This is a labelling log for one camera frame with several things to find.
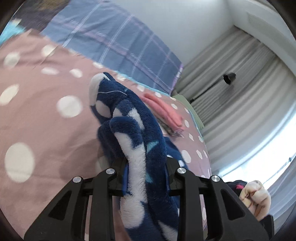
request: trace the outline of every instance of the curtain fold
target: curtain fold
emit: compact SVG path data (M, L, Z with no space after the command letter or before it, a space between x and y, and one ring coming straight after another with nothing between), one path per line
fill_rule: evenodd
M296 157L268 191L271 195L270 214L274 217L277 232L296 204Z
M234 72L227 85L223 74ZM239 167L287 124L296 113L296 79L260 41L233 27L188 64L176 91L191 100L205 125L202 130L212 173Z

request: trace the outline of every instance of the white wall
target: white wall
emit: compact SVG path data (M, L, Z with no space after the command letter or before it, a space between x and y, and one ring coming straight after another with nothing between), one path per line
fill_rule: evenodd
M225 0L112 0L187 64L233 24Z
M296 40L281 16L255 0L227 0L234 25L269 47L296 75ZM259 20L254 27L248 14Z

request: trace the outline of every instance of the pink bed sheet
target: pink bed sheet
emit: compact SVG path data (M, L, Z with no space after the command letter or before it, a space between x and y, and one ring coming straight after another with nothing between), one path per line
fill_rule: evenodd
M210 177L206 146L182 103L27 31L0 48L0 208L20 236L74 176L90 178L107 167L88 103L91 78L105 71L139 96L162 98L184 118L184 137L171 140L191 171ZM128 240L114 206L116 240ZM203 202L202 213L205 225Z

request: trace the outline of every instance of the bed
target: bed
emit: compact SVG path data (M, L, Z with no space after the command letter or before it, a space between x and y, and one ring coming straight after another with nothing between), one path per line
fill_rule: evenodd
M26 1L12 18L24 31L0 48L0 208L21 237L71 178L107 168L88 107L88 84L97 73L109 72L137 95L152 93L171 105L186 129L183 137L162 129L164 136L194 174L211 176L202 123L186 100L170 96L181 62L124 9L110 1L80 2ZM85 18L96 11L102 18ZM202 213L205 227L204 203ZM118 209L114 217L116 239L128 240Z

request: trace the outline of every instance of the silver screw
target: silver screw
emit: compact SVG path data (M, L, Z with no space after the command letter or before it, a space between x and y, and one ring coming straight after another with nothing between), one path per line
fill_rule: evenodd
M182 168L182 167L179 167L177 169L177 172L180 173L180 174L184 174L186 172L186 169L185 168Z
M217 183L220 181L220 177L218 177L217 175L214 175L212 176L212 180Z
M73 178L73 182L75 182L75 183L79 183L79 182L81 182L81 180L82 179L79 176Z
M106 170L106 173L109 174L109 175L113 174L114 172L115 172L115 170L113 168L108 168Z

